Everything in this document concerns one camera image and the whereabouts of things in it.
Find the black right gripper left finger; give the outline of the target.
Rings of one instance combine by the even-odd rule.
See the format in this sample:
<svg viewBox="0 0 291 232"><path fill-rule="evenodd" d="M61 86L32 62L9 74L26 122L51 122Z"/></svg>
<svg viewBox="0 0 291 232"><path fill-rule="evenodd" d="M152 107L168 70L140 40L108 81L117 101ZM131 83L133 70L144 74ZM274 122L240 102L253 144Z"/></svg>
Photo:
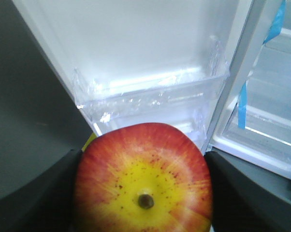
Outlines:
<svg viewBox="0 0 291 232"><path fill-rule="evenodd" d="M0 199L0 232L72 232L73 187L82 151L71 150L52 167Z"/></svg>

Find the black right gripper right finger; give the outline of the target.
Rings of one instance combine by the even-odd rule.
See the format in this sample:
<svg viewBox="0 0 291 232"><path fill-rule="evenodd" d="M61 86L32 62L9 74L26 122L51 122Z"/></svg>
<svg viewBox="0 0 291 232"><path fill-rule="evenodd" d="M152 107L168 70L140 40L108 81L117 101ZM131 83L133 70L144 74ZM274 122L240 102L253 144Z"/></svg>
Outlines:
<svg viewBox="0 0 291 232"><path fill-rule="evenodd" d="M232 156L209 151L216 232L291 232L291 180Z"/></svg>

